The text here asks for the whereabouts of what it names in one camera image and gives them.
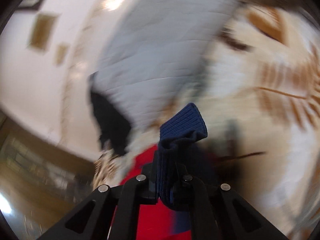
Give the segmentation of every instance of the navy blue ribbed fabric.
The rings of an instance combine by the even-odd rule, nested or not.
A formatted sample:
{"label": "navy blue ribbed fabric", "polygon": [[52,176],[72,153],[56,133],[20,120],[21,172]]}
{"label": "navy blue ribbed fabric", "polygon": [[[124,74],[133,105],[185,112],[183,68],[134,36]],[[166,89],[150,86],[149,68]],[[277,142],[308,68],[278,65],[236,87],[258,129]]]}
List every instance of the navy blue ribbed fabric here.
{"label": "navy blue ribbed fabric", "polygon": [[160,127],[157,190],[161,201],[172,208],[171,189],[176,161],[190,146],[208,136],[207,127],[195,104],[189,103]]}

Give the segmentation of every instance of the silver rivet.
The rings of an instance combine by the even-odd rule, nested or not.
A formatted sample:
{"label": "silver rivet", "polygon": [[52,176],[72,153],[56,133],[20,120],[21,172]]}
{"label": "silver rivet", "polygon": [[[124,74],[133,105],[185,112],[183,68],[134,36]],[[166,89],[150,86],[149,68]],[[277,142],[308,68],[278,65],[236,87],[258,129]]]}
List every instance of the silver rivet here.
{"label": "silver rivet", "polygon": [[140,175],[138,175],[137,177],[136,177],[136,179],[137,179],[137,181],[143,181],[143,180],[145,180],[147,177],[145,176],[145,175],[143,175],[143,174],[140,174]]}
{"label": "silver rivet", "polygon": [[108,185],[101,185],[98,187],[98,191],[100,192],[106,192],[109,189]]}
{"label": "silver rivet", "polygon": [[224,191],[228,191],[228,190],[231,189],[230,185],[227,184],[227,183],[221,184],[220,188],[221,188],[222,190],[224,190]]}
{"label": "silver rivet", "polygon": [[191,181],[192,180],[192,176],[190,174],[186,174],[186,175],[183,175],[182,179],[184,181]]}

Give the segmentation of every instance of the white wall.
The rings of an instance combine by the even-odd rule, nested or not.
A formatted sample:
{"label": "white wall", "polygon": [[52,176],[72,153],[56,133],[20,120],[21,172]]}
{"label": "white wall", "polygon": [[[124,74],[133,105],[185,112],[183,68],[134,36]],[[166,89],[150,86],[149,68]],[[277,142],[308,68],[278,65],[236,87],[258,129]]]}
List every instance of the white wall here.
{"label": "white wall", "polygon": [[[0,36],[1,108],[26,129],[53,144],[60,141],[60,111],[66,70],[96,0],[45,0],[41,13],[57,15],[46,52],[27,48],[36,12],[17,11]],[[56,66],[61,42],[71,45]]]}

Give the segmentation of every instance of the gray blanket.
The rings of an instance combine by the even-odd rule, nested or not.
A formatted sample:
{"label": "gray blanket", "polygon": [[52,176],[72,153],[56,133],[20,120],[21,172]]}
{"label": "gray blanket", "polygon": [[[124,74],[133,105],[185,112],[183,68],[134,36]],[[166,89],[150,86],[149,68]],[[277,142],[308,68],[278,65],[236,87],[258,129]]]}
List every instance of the gray blanket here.
{"label": "gray blanket", "polygon": [[200,66],[237,0],[139,0],[105,46],[93,81],[144,129]]}

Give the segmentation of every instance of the red fabric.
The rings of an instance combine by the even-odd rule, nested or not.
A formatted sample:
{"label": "red fabric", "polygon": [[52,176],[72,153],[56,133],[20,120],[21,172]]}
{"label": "red fabric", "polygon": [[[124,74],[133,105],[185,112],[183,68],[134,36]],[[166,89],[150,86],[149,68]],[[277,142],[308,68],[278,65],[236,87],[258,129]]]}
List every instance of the red fabric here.
{"label": "red fabric", "polygon": [[[154,145],[135,158],[134,167],[121,182],[141,174],[144,164],[151,163],[157,146]],[[174,212],[167,208],[161,200],[156,205],[141,205],[138,219],[137,240],[190,240],[190,231],[171,235]]]}

